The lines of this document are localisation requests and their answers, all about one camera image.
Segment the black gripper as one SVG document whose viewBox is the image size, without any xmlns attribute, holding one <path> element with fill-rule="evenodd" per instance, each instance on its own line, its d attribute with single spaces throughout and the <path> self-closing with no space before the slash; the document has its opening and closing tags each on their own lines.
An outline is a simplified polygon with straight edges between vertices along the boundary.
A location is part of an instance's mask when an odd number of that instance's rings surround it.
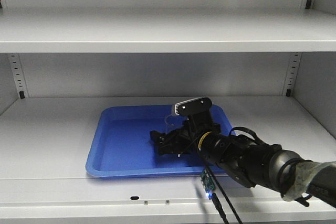
<svg viewBox="0 0 336 224">
<path fill-rule="evenodd" d="M 159 155 L 188 154 L 188 151 L 197 147 L 202 136 L 208 132 L 220 133 L 221 125 L 213 121 L 210 111 L 188 115 L 184 126 L 169 134 L 158 131 L 150 132 L 151 141 L 157 145 Z"/>
</svg>

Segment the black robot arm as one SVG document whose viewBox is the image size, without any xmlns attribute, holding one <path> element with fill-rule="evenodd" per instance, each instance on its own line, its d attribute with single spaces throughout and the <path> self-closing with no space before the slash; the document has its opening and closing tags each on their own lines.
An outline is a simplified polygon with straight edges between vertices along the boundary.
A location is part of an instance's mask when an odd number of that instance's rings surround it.
<svg viewBox="0 0 336 224">
<path fill-rule="evenodd" d="M 150 138 L 160 155 L 198 151 L 200 157 L 224 170 L 241 185 L 256 185 L 279 192 L 285 201 L 307 206 L 314 196 L 335 206 L 335 162 L 313 162 L 303 159 L 279 144 L 269 145 L 255 132 L 236 127 L 240 135 L 221 134 L 210 112 L 189 115 L 181 128 L 165 134 L 151 131 Z"/>
</svg>

